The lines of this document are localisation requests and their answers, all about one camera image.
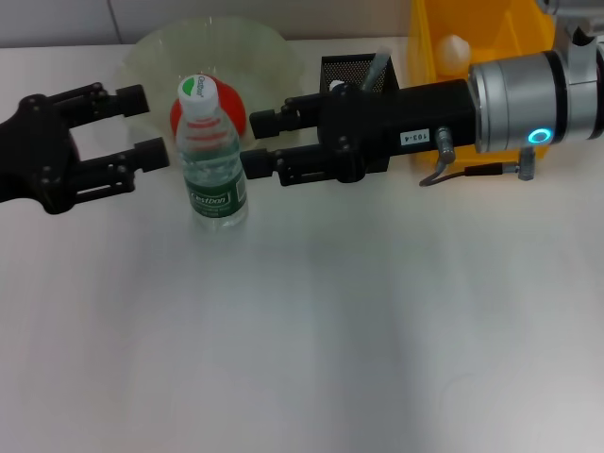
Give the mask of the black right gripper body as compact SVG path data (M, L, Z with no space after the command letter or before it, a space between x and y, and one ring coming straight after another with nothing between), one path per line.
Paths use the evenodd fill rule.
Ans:
M475 143L476 117L463 79L387 93L341 85L325 98L317 131L329 156L330 176L353 183L379 160L435 150L443 127L453 146Z

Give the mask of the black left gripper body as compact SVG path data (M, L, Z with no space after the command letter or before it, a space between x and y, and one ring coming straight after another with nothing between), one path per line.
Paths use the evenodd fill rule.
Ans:
M79 159L75 142L51 100L22 99L1 124L1 201L30 199L57 215L76 203L68 173Z

